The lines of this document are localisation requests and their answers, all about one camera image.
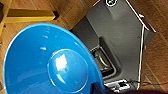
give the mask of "dark object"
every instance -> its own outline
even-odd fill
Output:
[[[117,0],[106,0],[106,4],[108,6],[114,6],[116,4]]]
[[[110,88],[108,88],[107,86],[105,86],[105,93],[103,94],[116,94],[115,92],[113,92]],[[99,87],[99,83],[92,83],[90,85],[90,92],[89,94],[102,94],[100,87]]]
[[[140,83],[141,87],[142,86],[148,86],[148,85],[165,85],[165,84],[168,84],[168,82],[158,84],[158,83],[150,83],[150,82],[140,82],[140,81],[135,81],[135,80],[130,80],[130,81],[127,81],[127,82],[121,82],[120,84],[126,84],[126,83],[129,83],[129,84]]]
[[[108,60],[105,52],[102,51],[101,48],[94,52],[94,56],[103,77],[114,73],[114,68],[110,64],[111,62]]]
[[[131,90],[122,94],[168,94],[168,93],[156,90]]]
[[[59,17],[59,14],[57,11],[53,11],[54,15],[55,15],[55,18],[53,20],[57,20],[57,18]]]
[[[3,16],[4,16],[4,14],[3,14],[3,7],[4,7],[4,5],[0,2],[0,22],[2,21]]]
[[[127,86],[125,83],[121,82],[119,83],[120,87],[124,87],[124,86]]]

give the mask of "grey panel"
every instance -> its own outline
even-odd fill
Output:
[[[72,29],[72,32],[86,45],[89,50],[92,50],[99,45],[99,38],[86,17],[84,17]]]
[[[109,49],[120,62],[120,74],[105,78],[104,82],[138,80],[142,25],[127,2],[118,0],[114,7],[108,7],[101,0],[89,11],[87,18],[98,37],[107,40]]]

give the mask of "floor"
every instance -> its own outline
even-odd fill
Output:
[[[142,81],[153,84],[149,89],[168,91],[168,1],[167,0],[128,0],[138,14],[155,29],[152,41],[143,51]]]
[[[79,22],[97,0],[13,0],[12,9],[53,10],[60,15],[57,20],[47,21],[70,30]],[[143,51],[141,81],[153,84],[168,81],[168,1],[167,0],[128,0],[137,13],[157,31],[153,40]],[[8,23],[2,33],[0,45],[0,82],[3,84],[3,58],[10,40],[24,27],[39,22]],[[168,84],[141,86],[140,89],[168,91]]]

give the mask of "blue plastic bowl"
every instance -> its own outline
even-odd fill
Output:
[[[8,94],[89,94],[101,72],[85,45],[71,32],[52,24],[21,30],[8,46],[4,84]]]

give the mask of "blue bowl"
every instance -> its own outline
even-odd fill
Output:
[[[4,59],[8,94],[89,94],[92,83],[104,91],[94,58],[66,29],[47,23],[30,25],[8,46]]]

